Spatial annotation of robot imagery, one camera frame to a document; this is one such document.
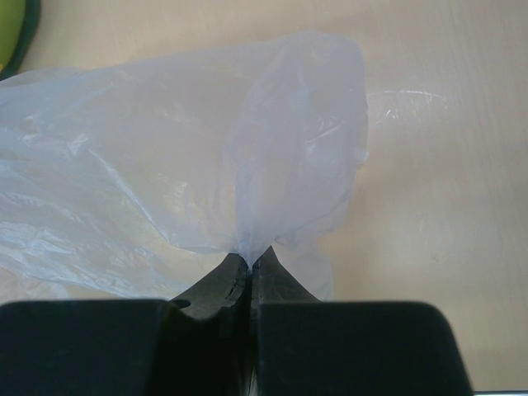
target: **black plastic part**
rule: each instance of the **black plastic part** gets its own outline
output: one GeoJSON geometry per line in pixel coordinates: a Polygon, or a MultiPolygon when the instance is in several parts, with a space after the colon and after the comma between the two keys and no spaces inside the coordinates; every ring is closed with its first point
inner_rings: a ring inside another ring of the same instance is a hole
{"type": "Polygon", "coordinates": [[[449,324],[426,304],[264,304],[261,395],[470,396],[449,324]]]}
{"type": "Polygon", "coordinates": [[[411,303],[320,303],[270,248],[172,301],[0,308],[0,395],[472,394],[449,325],[411,303]]]}
{"type": "Polygon", "coordinates": [[[164,301],[24,302],[0,308],[0,394],[145,395],[164,301]]]}

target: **translucent plastic bag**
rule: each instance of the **translucent plastic bag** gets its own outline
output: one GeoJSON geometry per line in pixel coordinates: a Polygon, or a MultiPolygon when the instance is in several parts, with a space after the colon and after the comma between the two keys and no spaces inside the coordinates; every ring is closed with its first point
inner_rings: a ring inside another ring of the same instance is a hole
{"type": "Polygon", "coordinates": [[[366,158],[363,68],[306,31],[0,83],[0,299],[173,297],[273,243],[327,294],[316,238],[366,158]]]}

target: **wooden table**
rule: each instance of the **wooden table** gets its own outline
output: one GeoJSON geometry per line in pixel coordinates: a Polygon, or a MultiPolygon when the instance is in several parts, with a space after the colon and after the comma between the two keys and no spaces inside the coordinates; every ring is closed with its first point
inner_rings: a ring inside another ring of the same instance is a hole
{"type": "Polygon", "coordinates": [[[44,0],[23,66],[95,68],[315,28],[365,54],[370,160],[323,240],[339,299],[419,299],[476,389],[528,388],[528,1],[44,0]]]}

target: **plastic bag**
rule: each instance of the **plastic bag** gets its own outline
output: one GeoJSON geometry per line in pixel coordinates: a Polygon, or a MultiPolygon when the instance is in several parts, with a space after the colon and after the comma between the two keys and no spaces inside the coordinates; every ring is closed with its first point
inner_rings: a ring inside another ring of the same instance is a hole
{"type": "Polygon", "coordinates": [[[0,299],[171,298],[273,243],[327,294],[366,110],[358,47],[314,31],[0,83],[0,299]]]}

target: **white plastic bag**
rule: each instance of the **white plastic bag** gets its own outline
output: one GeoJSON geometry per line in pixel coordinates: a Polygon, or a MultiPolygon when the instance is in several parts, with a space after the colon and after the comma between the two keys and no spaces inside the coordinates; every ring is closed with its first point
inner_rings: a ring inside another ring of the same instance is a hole
{"type": "Polygon", "coordinates": [[[316,238],[366,158],[363,68],[353,42],[306,31],[0,83],[0,299],[170,298],[273,243],[324,295],[316,238]]]}

